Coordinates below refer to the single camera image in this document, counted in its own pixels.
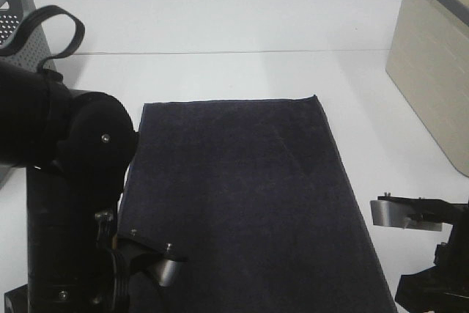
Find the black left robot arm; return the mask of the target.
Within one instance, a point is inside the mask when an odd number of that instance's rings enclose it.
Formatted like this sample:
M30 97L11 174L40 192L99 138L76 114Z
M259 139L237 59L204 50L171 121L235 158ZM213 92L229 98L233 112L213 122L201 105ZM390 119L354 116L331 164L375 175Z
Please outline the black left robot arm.
M29 312L126 312L117 203L138 135L124 106L1 64L1 163L26 171Z

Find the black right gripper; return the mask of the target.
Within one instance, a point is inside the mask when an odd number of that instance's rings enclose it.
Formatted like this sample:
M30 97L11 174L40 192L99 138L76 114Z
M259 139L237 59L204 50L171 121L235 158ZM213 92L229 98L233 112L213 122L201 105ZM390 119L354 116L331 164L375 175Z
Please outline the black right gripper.
M408 312L468 311L468 206L440 219L452 229L435 249L434 266L399 280L395 301Z

